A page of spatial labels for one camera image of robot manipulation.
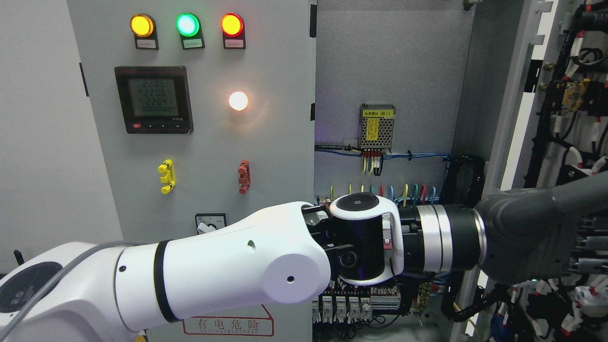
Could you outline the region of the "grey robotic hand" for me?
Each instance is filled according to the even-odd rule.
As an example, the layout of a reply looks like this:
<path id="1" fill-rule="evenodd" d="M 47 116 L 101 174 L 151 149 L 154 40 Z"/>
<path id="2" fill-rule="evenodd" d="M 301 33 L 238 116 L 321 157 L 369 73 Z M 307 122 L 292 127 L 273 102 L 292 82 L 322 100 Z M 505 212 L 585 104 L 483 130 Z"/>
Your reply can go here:
<path id="1" fill-rule="evenodd" d="M 486 251 L 478 265 L 493 281 L 514 285 L 564 273 L 580 219 L 607 208 L 607 173 L 552 188 L 513 189 L 477 204 Z"/>

